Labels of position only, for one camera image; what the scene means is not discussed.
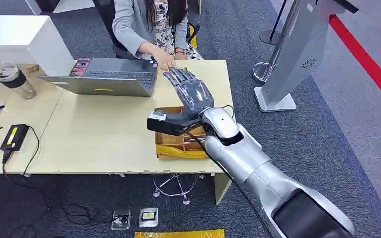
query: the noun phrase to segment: cardboard box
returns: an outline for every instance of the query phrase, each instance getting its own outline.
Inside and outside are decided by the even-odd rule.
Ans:
[[[167,113],[179,113],[181,112],[183,107],[165,107],[165,108],[156,108],[156,110],[163,110]],[[196,138],[198,138],[201,142],[204,142],[206,134],[202,127],[196,128],[194,130],[191,130],[190,133],[194,135]],[[166,135],[162,133],[155,133],[155,145],[156,146],[166,146],[166,147],[173,147],[176,149],[179,149],[184,152],[184,154],[188,155],[186,157],[178,157],[178,156],[170,156],[166,154],[160,153],[160,149],[157,150],[157,157],[159,159],[183,159],[183,158],[189,158],[189,159],[201,159],[201,158],[208,158],[205,153],[203,153],[204,156],[197,156],[192,157],[192,153],[186,153],[186,152],[199,152],[197,154],[201,155],[201,152],[203,152],[203,149],[201,146],[196,142],[192,137],[190,137],[187,134],[183,134],[180,136],[173,136],[173,135]]]

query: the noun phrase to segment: robotic arm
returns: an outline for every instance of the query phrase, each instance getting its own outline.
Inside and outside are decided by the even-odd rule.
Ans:
[[[204,126],[209,157],[257,198],[274,237],[353,237],[350,219],[322,194],[276,168],[243,126],[235,123],[223,108],[214,107],[213,97],[201,80],[181,69],[169,70],[164,75],[175,87],[184,111],[152,112],[147,119],[149,130],[180,135]]]

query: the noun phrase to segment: robot finger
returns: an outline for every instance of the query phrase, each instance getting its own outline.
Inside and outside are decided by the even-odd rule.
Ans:
[[[163,73],[163,75],[170,81],[173,87],[176,87],[177,85],[180,84],[180,82],[176,79],[176,77],[172,73],[166,72],[166,73]]]
[[[189,71],[186,71],[185,72],[191,79],[191,81],[200,81],[199,78],[197,78],[193,73],[189,72]]]
[[[183,78],[185,78],[185,80],[188,80],[190,82],[194,81],[194,78],[192,78],[192,75],[193,75],[192,73],[189,73],[189,72],[184,71],[184,70],[179,69],[179,68],[177,69],[177,71],[179,71],[182,74],[182,76],[183,76]]]
[[[181,70],[181,69],[178,69],[178,68],[173,68],[173,67],[170,67],[169,68],[169,71],[176,77],[177,81],[179,83],[183,82],[186,80],[185,76],[184,76],[184,71]]]

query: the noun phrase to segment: stanchion base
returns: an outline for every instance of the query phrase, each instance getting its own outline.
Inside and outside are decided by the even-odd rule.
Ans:
[[[268,62],[259,62],[254,65],[252,68],[252,77],[258,82],[261,83],[262,86],[265,84],[268,79],[265,77],[265,70],[268,68]]]
[[[270,45],[278,44],[282,37],[281,33],[279,31],[275,31],[274,35],[272,36],[272,39],[271,34],[272,30],[261,31],[259,34],[260,40]]]
[[[257,103],[262,112],[291,111],[296,109],[296,104],[294,103],[293,97],[291,97],[290,94],[287,94],[275,105],[267,105],[265,103],[265,98],[263,97],[261,89],[262,87],[256,87],[254,92]]]

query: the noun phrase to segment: power cord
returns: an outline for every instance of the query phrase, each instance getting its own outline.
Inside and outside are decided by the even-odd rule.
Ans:
[[[37,139],[37,146],[33,152],[33,155],[32,157],[30,158],[30,161],[28,162],[27,166],[25,167],[24,169],[24,172],[22,173],[22,175],[24,176],[25,173],[27,172],[27,169],[28,167],[30,166],[31,162],[33,161],[33,159],[36,157],[37,155],[37,152],[40,148],[40,139],[39,137],[37,136],[37,133],[36,131],[34,130],[34,128],[32,128],[31,126],[28,126],[29,129],[31,129]],[[48,204],[48,200],[50,200],[50,198],[46,195],[46,193],[38,188],[37,186],[33,185],[32,183],[30,183],[29,181],[25,181],[26,184],[24,183],[19,183],[17,181],[14,181],[12,180],[9,176],[8,176],[8,173],[6,172],[6,164],[7,162],[9,161],[10,159],[10,156],[11,156],[11,151],[8,151],[8,150],[5,150],[4,153],[3,153],[3,160],[2,160],[2,172],[3,172],[3,175],[5,176],[5,178],[14,186],[17,186],[17,187],[21,187],[21,188],[25,188],[25,189],[31,189],[31,190],[35,190],[35,191],[38,191],[40,193],[40,196],[43,200],[43,203],[45,204],[46,206],[46,211],[40,215],[39,217],[37,217],[36,219],[34,219],[32,222],[28,223],[28,224],[25,224],[25,225],[20,225],[16,228],[14,228],[10,234],[9,234],[9,238],[13,237],[17,231],[20,231],[21,229],[25,229],[24,232],[22,233],[22,235],[20,237],[24,237],[27,232],[29,230],[32,231],[32,235],[30,235],[30,237],[32,236],[33,238],[37,237],[37,231],[36,229],[34,228],[34,223],[36,223],[38,220],[40,220],[41,218],[45,217],[51,210],[51,207],[50,205]],[[112,221],[118,219],[120,216],[116,216],[116,217],[113,217],[113,218],[106,218],[106,219],[98,219],[98,215],[101,213],[101,211],[97,211],[95,214],[91,214],[91,212],[89,211],[89,209],[85,206],[82,206],[82,205],[79,205],[79,204],[76,204],[74,202],[71,202],[70,200],[66,199],[66,198],[62,198],[60,196],[60,194],[56,193],[56,198],[59,202],[59,205],[63,211],[63,213],[66,215],[66,218],[71,222],[71,223],[74,223],[74,224],[77,224],[77,225],[96,225],[97,223],[111,223]],[[77,208],[80,208],[82,210],[85,211],[85,214],[74,214],[72,212],[69,212],[67,207],[77,207]],[[74,217],[83,217],[85,218],[86,220],[84,222],[76,222],[74,220],[72,220],[72,218]]]
[[[196,142],[198,142],[198,144],[201,146],[201,148],[204,150],[204,152],[206,153],[206,155],[216,164],[218,165],[218,167],[221,168],[221,170],[227,175],[227,177],[229,177],[229,179],[231,180],[231,182],[234,183],[234,185],[237,187],[237,189],[239,190],[239,192],[242,194],[242,196],[245,198],[246,202],[248,202],[249,206],[253,209],[253,211],[255,212],[257,218],[259,219],[260,223],[262,224],[262,226],[265,228],[266,230],[266,233],[268,234],[268,236],[270,238],[274,238],[271,234],[271,231],[269,231],[269,228],[268,226],[266,225],[265,221],[263,220],[263,218],[261,217],[261,215],[259,214],[259,212],[257,211],[257,209],[255,208],[255,206],[252,204],[252,202],[249,200],[249,198],[246,196],[245,192],[242,190],[242,188],[240,187],[240,185],[238,185],[234,179],[231,177],[231,175],[228,173],[228,171],[216,160],[214,160],[214,158],[212,158],[210,156],[210,154],[208,153],[208,151],[206,150],[205,146],[202,144],[202,142],[196,137],[194,136],[192,133],[186,131],[186,130],[182,130],[183,133],[186,133],[188,136],[192,137],[192,139],[194,139]]]
[[[233,111],[233,114],[231,115],[231,117],[234,118],[234,108],[233,108],[233,106],[231,106],[231,105],[225,105],[225,106],[223,106],[223,108],[226,108],[226,107],[230,107],[231,108],[231,110]]]
[[[39,139],[39,137],[37,136],[36,131],[34,130],[34,128],[32,128],[32,127],[29,126],[29,125],[28,125],[28,128],[30,128],[30,129],[33,131],[34,135],[36,136],[36,139],[37,139],[37,146],[36,146],[36,149],[34,150],[33,156],[31,156],[30,161],[28,162],[27,166],[26,166],[25,169],[24,169],[24,172],[22,173],[23,176],[25,175],[25,172],[27,172],[27,169],[28,169],[28,167],[30,166],[31,161],[33,161],[34,157],[36,157],[37,152],[39,151],[39,147],[40,147],[40,139]]]

